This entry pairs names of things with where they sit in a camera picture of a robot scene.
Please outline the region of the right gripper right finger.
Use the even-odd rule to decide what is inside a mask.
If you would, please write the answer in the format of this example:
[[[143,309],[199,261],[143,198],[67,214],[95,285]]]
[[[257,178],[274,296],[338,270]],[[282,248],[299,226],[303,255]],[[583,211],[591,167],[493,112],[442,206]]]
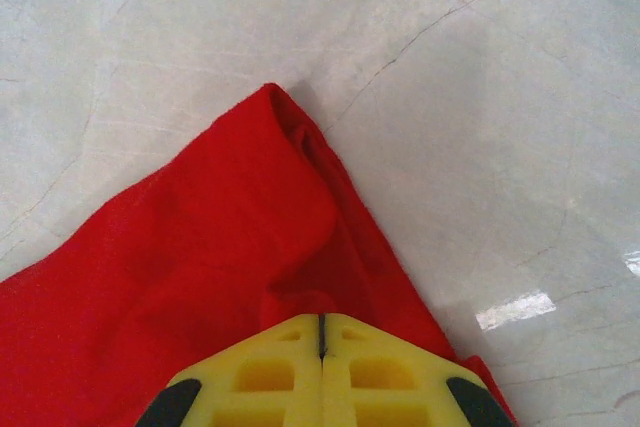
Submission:
[[[319,316],[326,426],[513,426],[480,376],[342,314]]]

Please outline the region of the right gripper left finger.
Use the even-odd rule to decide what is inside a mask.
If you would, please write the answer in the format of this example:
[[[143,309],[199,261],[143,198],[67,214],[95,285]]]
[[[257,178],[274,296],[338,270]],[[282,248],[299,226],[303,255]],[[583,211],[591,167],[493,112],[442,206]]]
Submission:
[[[303,314],[176,374],[139,426],[319,426],[320,317]]]

